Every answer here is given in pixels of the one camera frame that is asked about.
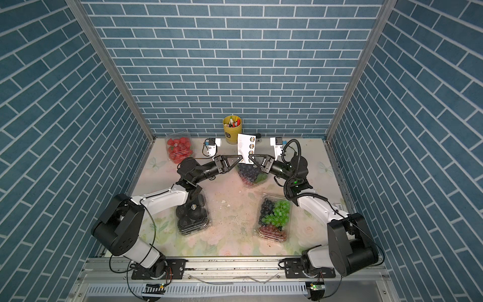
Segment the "black cable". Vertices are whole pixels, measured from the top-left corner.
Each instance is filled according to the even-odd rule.
[[[151,216],[151,213],[149,212],[148,208],[141,203],[141,201],[139,201],[139,204],[143,206],[144,209],[146,209],[146,211],[148,212],[148,215],[149,217],[151,218],[151,221],[153,222],[153,226],[154,226],[154,237],[153,237],[153,243],[151,244],[151,247],[149,248],[149,251],[147,252],[146,256],[144,256],[144,258],[141,260],[140,263],[138,263],[137,265],[129,268],[130,264],[131,264],[131,261],[129,261],[128,263],[128,268],[124,271],[124,272],[119,272],[119,271],[114,271],[113,268],[111,267],[111,258],[112,258],[112,255],[111,257],[109,258],[109,269],[111,270],[111,272],[113,273],[126,273],[126,283],[128,285],[128,289],[129,291],[131,292],[131,294],[133,294],[133,296],[135,296],[136,298],[138,299],[141,299],[143,301],[145,301],[143,298],[140,298],[139,296],[137,296],[136,294],[134,294],[134,292],[131,290],[131,287],[129,286],[129,276],[128,276],[128,273],[132,270],[134,270],[135,268],[137,268],[138,266],[141,265],[141,263],[144,262],[144,260],[146,260],[146,258],[149,256],[149,253],[151,252],[151,250],[153,249],[154,247],[154,242],[156,240],[156,223],[154,222],[154,219],[153,217]]]
[[[287,144],[282,149],[282,155],[285,153],[285,150],[290,146],[291,143],[295,143],[297,145],[298,157],[297,157],[297,162],[296,162],[296,165],[295,165],[294,173],[284,183],[284,196],[288,200],[296,200],[297,198],[295,196],[292,197],[292,198],[290,198],[290,196],[288,195],[288,184],[292,181],[292,179],[295,179],[297,177],[297,175],[298,175],[298,167],[300,165],[300,158],[302,156],[302,149],[300,148],[300,143],[298,142],[298,140],[292,139],[292,140],[288,141]],[[286,162],[286,160],[284,159],[283,156],[282,156],[282,160],[286,164],[288,164],[288,162]]]
[[[283,185],[281,185],[281,184],[278,183],[276,176],[273,177],[273,180],[278,184],[279,187],[283,187]]]
[[[280,263],[282,263],[282,262],[283,262],[283,260],[280,260],[280,261],[278,262],[278,264],[277,264],[277,265],[278,265],[278,267],[279,267],[279,268],[281,268],[281,269],[283,269],[283,270],[284,270],[284,269],[287,269],[287,268],[289,268],[289,267],[290,267],[290,266],[281,266],[281,265],[280,265]]]
[[[126,284],[128,285],[128,289],[129,289],[129,291],[131,292],[131,294],[132,294],[134,297],[138,298],[139,300],[143,300],[144,302],[146,302],[146,300],[145,300],[145,299],[143,299],[143,298],[139,297],[138,295],[136,295],[136,294],[135,294],[135,293],[132,291],[131,286],[129,286],[129,276],[128,276],[128,270],[126,270]]]
[[[335,294],[335,293],[336,293],[336,292],[339,290],[339,287],[341,287],[341,283],[342,283],[342,276],[341,276],[341,280],[339,281],[339,284],[337,285],[337,288],[335,289],[335,291],[334,291],[333,293],[331,293],[330,295],[328,295],[328,296],[321,297],[321,298],[319,299],[319,301],[320,301],[320,300],[322,300],[322,299],[328,298],[328,297],[332,297],[332,296],[333,296],[333,295],[334,295],[334,294]]]
[[[149,253],[150,253],[150,252],[151,252],[151,250],[153,249],[153,246],[154,246],[154,241],[156,240],[156,224],[154,223],[154,219],[153,219],[153,217],[151,216],[151,213],[149,213],[148,208],[146,208],[146,206],[145,206],[144,204],[142,204],[141,202],[139,202],[139,204],[140,204],[140,205],[142,205],[142,207],[143,207],[144,209],[146,209],[146,211],[148,212],[149,217],[151,218],[151,221],[153,222],[153,226],[154,226],[154,237],[153,237],[153,243],[151,244],[151,247],[149,248],[149,251],[148,251],[148,253],[146,254],[146,256],[144,256],[144,258],[141,260],[141,262],[140,262],[140,263],[142,263],[144,260],[146,260],[146,258],[149,256]],[[111,266],[111,259],[112,259],[112,258],[113,258],[113,255],[111,254],[111,256],[109,257],[109,269],[110,269],[110,270],[111,270],[111,272],[113,272],[113,273],[128,273],[128,272],[130,272],[130,271],[132,271],[132,270],[134,270],[134,269],[135,269],[135,267],[133,267],[133,268],[130,268],[130,269],[128,268],[126,271],[115,271],[115,270],[113,270],[113,268],[112,268],[112,266]]]
[[[203,151],[205,150],[206,148],[206,151],[208,151],[208,147],[206,146],[206,142],[209,140],[209,138],[207,138],[205,140],[205,142],[203,143],[203,148],[201,149],[201,153],[204,155],[204,156],[208,156],[206,158],[194,158],[194,159],[210,159],[210,158],[214,158],[216,156],[216,153],[218,153],[218,146],[216,145],[216,143],[214,144],[214,154],[213,156],[210,156],[210,154],[206,155]]]

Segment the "yellow cup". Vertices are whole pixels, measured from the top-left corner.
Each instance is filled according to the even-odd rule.
[[[233,122],[240,120],[240,124],[236,127],[227,127],[230,124],[230,119]],[[238,134],[242,132],[242,118],[237,115],[229,115],[223,119],[223,130],[225,131],[225,138],[229,144],[237,144],[238,143]]]

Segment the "plastic fruit container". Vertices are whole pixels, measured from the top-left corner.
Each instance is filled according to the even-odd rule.
[[[260,168],[254,168],[251,164],[239,163],[236,166],[238,175],[245,185],[252,187],[259,185],[268,179],[268,174],[263,173]]]
[[[179,205],[176,208],[178,218],[178,231],[188,235],[208,226],[210,217],[206,207],[205,198],[199,194],[195,200]]]
[[[179,164],[193,154],[191,137],[187,131],[170,134],[166,136],[165,140],[169,158],[175,164]]]
[[[266,195],[260,206],[255,231],[262,238],[284,242],[288,237],[292,203],[286,199]]]

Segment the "white plastic part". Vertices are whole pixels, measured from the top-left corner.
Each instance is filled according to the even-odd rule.
[[[313,267],[334,268],[334,265],[332,264],[332,260],[330,260],[328,245],[324,245],[324,246],[321,245],[318,247],[314,247],[313,249],[307,252],[307,255],[309,256],[310,263],[312,264]]]
[[[171,188],[158,192],[131,197],[131,200],[135,204],[144,205],[151,215],[174,206],[182,205],[187,199],[188,192],[180,185],[173,185]]]
[[[303,190],[302,193],[317,193],[313,189]],[[330,205],[327,201],[323,201],[321,199],[310,197],[310,196],[303,196],[297,199],[298,205],[312,214],[318,221],[322,224],[326,225],[332,220],[340,220],[342,217],[335,214]],[[335,210],[339,210],[339,214],[344,217],[347,217],[349,213],[342,209],[338,209],[335,205],[332,205]]]
[[[273,146],[273,152],[275,154],[275,159],[282,155],[283,144],[276,144],[276,137],[270,137],[270,146]]]
[[[303,190],[302,193],[316,193],[316,191],[313,189],[307,189]],[[332,210],[327,201],[321,200],[319,198],[303,196],[298,198],[297,201],[298,205],[302,209],[312,214],[312,216],[314,216],[323,225],[327,225],[327,223],[331,222],[332,220],[343,219],[341,216],[336,214],[334,210],[338,210],[338,213],[343,217],[347,217],[349,215],[349,213],[337,208],[335,205],[332,205],[332,207],[334,208],[334,210]],[[312,266],[315,268],[334,267],[332,261],[330,260],[328,245],[318,246],[309,250],[307,252],[307,256]]]
[[[188,192],[186,192],[185,188],[180,185],[173,185],[170,188],[154,193],[131,197],[133,203],[144,205],[151,216],[171,207],[182,205],[187,199]],[[146,218],[149,218],[149,214],[144,211],[143,219]],[[126,253],[122,254],[122,256],[139,263],[145,268],[150,268],[159,258],[159,253],[156,249],[151,248],[149,244],[138,237],[133,247]]]
[[[121,256],[125,256],[148,269],[153,266],[153,264],[157,261],[157,259],[159,258],[159,253],[155,248],[151,248],[149,244],[147,244],[138,237],[136,243],[132,246],[132,248],[130,248],[129,251],[122,254]]]

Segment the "metal corner post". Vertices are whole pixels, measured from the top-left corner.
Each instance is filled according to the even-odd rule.
[[[334,114],[334,118],[332,119],[332,123],[327,130],[326,141],[330,142],[332,137],[334,136],[335,130],[341,121],[342,115],[344,114],[345,109],[349,105],[352,95],[354,94],[355,87],[359,83],[359,80],[362,76],[362,72],[366,68],[367,62],[370,59],[374,48],[376,47],[376,43],[383,32],[384,26],[386,25],[389,16],[391,15],[392,9],[394,8],[396,2],[398,0],[385,0],[384,4],[379,11],[377,16],[376,22],[374,23],[374,28],[371,30],[370,35],[367,39],[366,45],[364,46],[364,50],[362,50],[362,54],[357,62],[356,67],[354,68],[354,74],[347,85],[344,94],[342,95],[341,102],[337,107],[337,110]]]
[[[104,67],[106,68],[107,72],[112,77],[114,83],[116,84],[116,87],[119,89],[122,96],[124,97],[124,100],[126,101],[132,113],[136,117],[136,120],[139,122],[142,130],[148,137],[149,142],[151,143],[154,142],[155,136],[151,131],[151,128],[149,127],[146,119],[144,119],[144,116],[139,110],[139,107],[137,106],[136,101],[134,100],[128,86],[126,85],[126,83],[124,82],[124,79],[122,78],[121,74],[117,70],[115,63],[111,58],[111,55],[109,54],[109,52],[106,49],[106,46],[102,42],[102,39],[100,38],[99,33],[94,27],[94,24],[92,23],[91,19],[87,15],[87,12],[85,11],[84,6],[80,2],[80,0],[66,0],[66,3],[71,9],[77,22],[79,22],[79,25],[81,26],[85,35],[91,42],[92,47],[94,48],[100,60],[104,64]]]

